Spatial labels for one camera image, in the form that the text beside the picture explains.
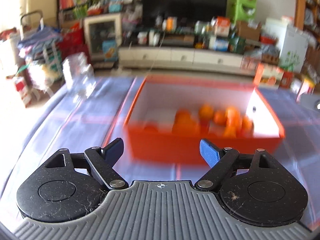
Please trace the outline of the dark orange tangerine right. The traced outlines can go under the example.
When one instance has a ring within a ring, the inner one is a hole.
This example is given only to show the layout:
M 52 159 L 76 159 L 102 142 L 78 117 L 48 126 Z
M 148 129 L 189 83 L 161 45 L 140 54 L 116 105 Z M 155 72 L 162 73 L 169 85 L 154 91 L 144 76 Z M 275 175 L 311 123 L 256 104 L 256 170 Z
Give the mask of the dark orange tangerine right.
M 213 115 L 213 123 L 218 125 L 218 126 L 226 126 L 227 122 L 227 116 L 225 111 L 223 110 L 218 110 L 214 112 Z

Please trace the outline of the orange front of cluster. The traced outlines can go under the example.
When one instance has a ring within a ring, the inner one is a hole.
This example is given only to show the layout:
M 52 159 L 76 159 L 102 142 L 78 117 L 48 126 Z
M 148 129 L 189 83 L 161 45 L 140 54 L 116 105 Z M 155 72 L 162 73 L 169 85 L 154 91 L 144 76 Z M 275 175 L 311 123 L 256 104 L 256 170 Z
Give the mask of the orange front of cluster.
M 242 115 L 240 111 L 233 106 L 226 108 L 225 111 L 226 126 L 223 136 L 227 138 L 236 138 L 242 130 Z

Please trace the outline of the yellow-orange orange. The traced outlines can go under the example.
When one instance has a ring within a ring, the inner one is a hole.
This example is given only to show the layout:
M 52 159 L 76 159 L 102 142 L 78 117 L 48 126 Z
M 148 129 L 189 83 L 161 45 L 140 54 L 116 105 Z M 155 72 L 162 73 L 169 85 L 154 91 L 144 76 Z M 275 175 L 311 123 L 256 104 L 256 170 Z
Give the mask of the yellow-orange orange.
M 214 116 L 214 109 L 209 104 L 203 104 L 198 111 L 199 120 L 201 122 L 209 122 Z

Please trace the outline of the black flat screen television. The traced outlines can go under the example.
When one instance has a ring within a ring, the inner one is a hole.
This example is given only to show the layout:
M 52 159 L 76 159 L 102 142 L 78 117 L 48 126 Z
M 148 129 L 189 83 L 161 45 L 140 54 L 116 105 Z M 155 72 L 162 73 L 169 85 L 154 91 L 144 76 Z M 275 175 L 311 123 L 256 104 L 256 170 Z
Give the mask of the black flat screen television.
M 217 16 L 225 16 L 227 0 L 142 0 L 143 23 L 155 24 L 156 18 L 176 17 L 187 23 L 209 22 Z

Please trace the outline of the red yellow cylindrical can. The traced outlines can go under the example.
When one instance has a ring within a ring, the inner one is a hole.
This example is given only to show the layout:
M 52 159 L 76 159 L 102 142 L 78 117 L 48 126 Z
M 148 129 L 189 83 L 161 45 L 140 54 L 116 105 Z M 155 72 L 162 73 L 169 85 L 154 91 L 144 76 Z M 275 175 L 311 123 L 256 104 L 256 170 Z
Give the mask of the red yellow cylindrical can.
M 300 88 L 297 94 L 297 102 L 300 101 L 302 94 L 310 94 L 313 92 L 315 83 L 308 77 L 301 75 L 299 80 L 301 81 Z

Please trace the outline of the large orange left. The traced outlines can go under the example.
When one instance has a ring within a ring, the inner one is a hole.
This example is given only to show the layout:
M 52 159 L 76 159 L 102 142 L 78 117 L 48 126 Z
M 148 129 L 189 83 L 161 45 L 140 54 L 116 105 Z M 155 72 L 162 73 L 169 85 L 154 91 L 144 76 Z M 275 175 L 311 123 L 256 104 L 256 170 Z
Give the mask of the large orange left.
M 172 133 L 191 133 L 197 134 L 200 127 L 196 119 L 187 109 L 179 109 L 175 114 Z

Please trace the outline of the orange cardboard box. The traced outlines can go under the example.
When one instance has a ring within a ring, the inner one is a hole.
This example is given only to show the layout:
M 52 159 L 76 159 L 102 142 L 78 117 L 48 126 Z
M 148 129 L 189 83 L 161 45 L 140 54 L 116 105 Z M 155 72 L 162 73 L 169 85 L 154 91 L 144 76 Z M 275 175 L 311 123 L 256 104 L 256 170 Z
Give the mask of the orange cardboard box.
M 225 126 L 199 120 L 198 111 L 209 104 L 214 112 L 236 107 L 253 120 L 251 137 L 223 136 Z M 175 114 L 187 109 L 200 132 L 172 133 Z M 147 76 L 140 85 L 124 122 L 133 159 L 166 164 L 202 165 L 200 141 L 252 154 L 257 148 L 274 152 L 285 129 L 262 93 L 252 84 L 177 76 Z

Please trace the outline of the wooden display shelf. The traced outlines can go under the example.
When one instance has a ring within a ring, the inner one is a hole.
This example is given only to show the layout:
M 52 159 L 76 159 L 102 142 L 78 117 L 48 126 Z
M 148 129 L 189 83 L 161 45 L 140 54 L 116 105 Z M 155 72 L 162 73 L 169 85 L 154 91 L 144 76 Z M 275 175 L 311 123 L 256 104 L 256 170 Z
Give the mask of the wooden display shelf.
M 319 42 L 319 0 L 296 0 L 295 27 L 308 31 Z

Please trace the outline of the white glass door cabinet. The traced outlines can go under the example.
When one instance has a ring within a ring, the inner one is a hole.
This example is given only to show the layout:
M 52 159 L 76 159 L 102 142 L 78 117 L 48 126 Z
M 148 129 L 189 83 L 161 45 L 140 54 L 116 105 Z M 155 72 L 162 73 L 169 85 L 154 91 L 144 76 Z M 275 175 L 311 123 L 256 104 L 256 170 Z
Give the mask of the white glass door cabinet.
M 91 60 L 116 62 L 122 43 L 121 13 L 85 18 L 84 35 Z

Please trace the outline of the green stacked plastic bins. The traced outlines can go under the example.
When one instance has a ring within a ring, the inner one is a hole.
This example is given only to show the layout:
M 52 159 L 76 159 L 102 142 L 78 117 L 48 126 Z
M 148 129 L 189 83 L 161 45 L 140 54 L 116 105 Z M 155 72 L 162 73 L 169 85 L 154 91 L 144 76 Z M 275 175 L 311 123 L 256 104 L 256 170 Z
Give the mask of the green stacked plastic bins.
M 238 21 L 253 21 L 258 0 L 229 0 L 227 17 L 236 24 Z

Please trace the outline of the white TV stand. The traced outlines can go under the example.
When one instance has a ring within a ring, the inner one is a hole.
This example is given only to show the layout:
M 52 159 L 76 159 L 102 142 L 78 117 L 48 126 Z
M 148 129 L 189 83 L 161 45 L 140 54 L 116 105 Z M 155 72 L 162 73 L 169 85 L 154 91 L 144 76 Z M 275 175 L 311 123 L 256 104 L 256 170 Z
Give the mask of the white TV stand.
M 123 67 L 240 69 L 242 56 L 212 50 L 190 48 L 121 47 L 119 63 Z

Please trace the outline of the brown cardboard box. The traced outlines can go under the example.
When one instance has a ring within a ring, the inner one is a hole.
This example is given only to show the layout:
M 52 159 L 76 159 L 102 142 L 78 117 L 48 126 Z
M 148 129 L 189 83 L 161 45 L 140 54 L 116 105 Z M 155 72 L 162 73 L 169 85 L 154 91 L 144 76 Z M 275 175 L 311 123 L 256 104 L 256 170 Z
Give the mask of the brown cardboard box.
M 237 35 L 244 39 L 259 41 L 261 33 L 261 23 L 237 21 Z

